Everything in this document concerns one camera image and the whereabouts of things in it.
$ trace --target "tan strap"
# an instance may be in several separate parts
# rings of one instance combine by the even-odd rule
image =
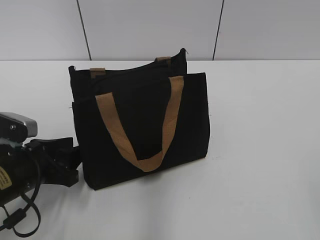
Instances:
[[[95,96],[102,120],[110,133],[114,145],[123,158],[144,172],[153,171],[161,165],[175,136],[182,91],[184,88],[184,77],[169,77],[169,80],[171,84],[171,96],[166,107],[162,125],[162,151],[143,160],[137,159],[135,151],[125,133],[120,122],[112,92]]]
[[[96,76],[106,75],[106,69],[103,67],[92,67],[90,68],[90,75],[92,79],[95,79]]]
[[[171,57],[170,56],[160,56],[160,57],[156,57],[155,61],[156,62],[160,62],[160,61],[164,61],[166,60],[166,64],[168,64],[168,67],[171,66]]]

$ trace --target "yellow label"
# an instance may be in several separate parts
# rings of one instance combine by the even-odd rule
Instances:
[[[0,190],[5,190],[12,185],[11,179],[8,173],[0,167]]]

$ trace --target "bag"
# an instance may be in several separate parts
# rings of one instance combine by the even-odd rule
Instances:
[[[91,188],[206,156],[210,137],[206,74],[169,76],[175,74],[170,70],[173,64],[172,58],[171,66],[168,58],[161,59],[152,70],[146,65],[138,68],[145,70],[124,70],[111,78],[106,77],[108,70],[102,75],[95,75],[96,69],[87,73],[99,80],[81,95],[84,98],[75,98],[72,108],[84,179]],[[69,71],[72,92],[78,93],[74,82],[82,81],[77,79],[81,71],[74,67]]]

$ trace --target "white surface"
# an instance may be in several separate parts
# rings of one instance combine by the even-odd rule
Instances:
[[[0,62],[0,110],[37,120],[39,138],[74,137],[67,67],[144,63]],[[320,61],[189,61],[188,69],[207,74],[207,157],[96,192],[82,175],[70,189],[43,185],[30,239],[319,239]],[[19,231],[36,225],[32,211],[28,219]]]
[[[80,0],[93,60],[212,60],[222,0]]]
[[[76,0],[1,0],[0,60],[89,60]]]
[[[320,59],[319,0],[226,0],[215,59]]]

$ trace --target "white wall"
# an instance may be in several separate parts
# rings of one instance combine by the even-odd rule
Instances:
[[[212,60],[222,0],[80,0],[93,60]]]
[[[225,0],[215,59],[320,59],[319,27],[319,0]]]
[[[75,0],[1,0],[0,60],[88,60]]]
[[[79,0],[93,60],[211,60],[222,0]],[[320,59],[320,0],[225,0],[215,60]],[[77,0],[1,0],[0,60],[88,60]]]

